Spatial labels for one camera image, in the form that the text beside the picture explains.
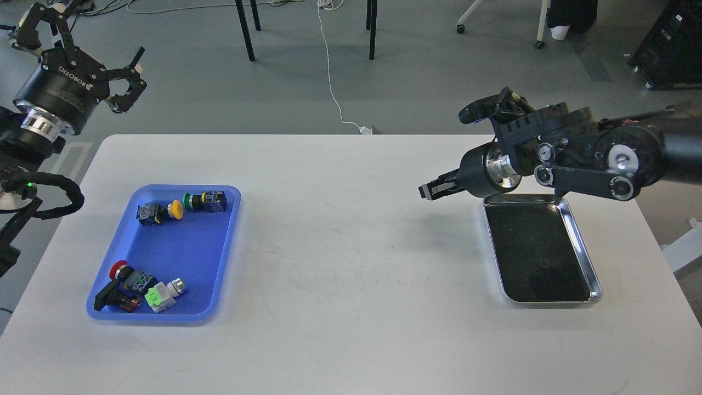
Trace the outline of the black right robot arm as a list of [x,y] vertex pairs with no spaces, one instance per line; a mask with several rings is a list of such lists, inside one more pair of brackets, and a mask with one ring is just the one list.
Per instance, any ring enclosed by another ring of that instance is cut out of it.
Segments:
[[506,194],[530,176],[558,196],[619,201],[660,180],[700,185],[699,97],[596,122],[588,107],[535,109],[506,87],[468,104],[458,117],[462,123],[489,120],[494,140],[466,152],[456,170],[421,185],[429,201],[461,191],[478,198]]

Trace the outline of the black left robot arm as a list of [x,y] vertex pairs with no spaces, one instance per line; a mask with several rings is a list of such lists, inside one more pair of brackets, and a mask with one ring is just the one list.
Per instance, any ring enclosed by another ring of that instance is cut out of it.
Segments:
[[8,31],[13,48],[38,57],[38,66],[19,90],[18,112],[2,108],[2,213],[11,218],[1,232],[1,271],[13,267],[20,250],[11,243],[30,218],[48,220],[77,212],[80,187],[55,173],[40,172],[43,161],[62,152],[65,134],[78,135],[99,103],[127,112],[146,89],[140,48],[122,68],[108,69],[75,45],[68,25],[80,1],[35,3]]

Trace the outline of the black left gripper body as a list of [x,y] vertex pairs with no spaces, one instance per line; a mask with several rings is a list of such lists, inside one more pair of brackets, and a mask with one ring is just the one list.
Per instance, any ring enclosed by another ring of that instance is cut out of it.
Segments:
[[95,82],[103,63],[79,49],[72,66],[61,48],[45,50],[39,65],[13,100],[20,110],[41,108],[67,122],[68,134],[82,132],[98,103],[107,98],[107,82]]

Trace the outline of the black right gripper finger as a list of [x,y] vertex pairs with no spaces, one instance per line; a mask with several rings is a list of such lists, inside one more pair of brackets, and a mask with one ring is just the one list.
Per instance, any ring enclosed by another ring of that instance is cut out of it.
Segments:
[[464,191],[464,187],[458,184],[459,169],[444,173],[431,182],[424,183],[418,187],[421,198],[426,200],[438,200],[442,197],[453,195]]

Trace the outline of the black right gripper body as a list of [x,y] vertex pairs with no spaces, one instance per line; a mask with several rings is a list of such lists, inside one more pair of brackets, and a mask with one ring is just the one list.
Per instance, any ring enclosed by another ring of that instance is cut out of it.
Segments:
[[509,193],[521,180],[496,142],[466,152],[458,168],[458,186],[478,198]]

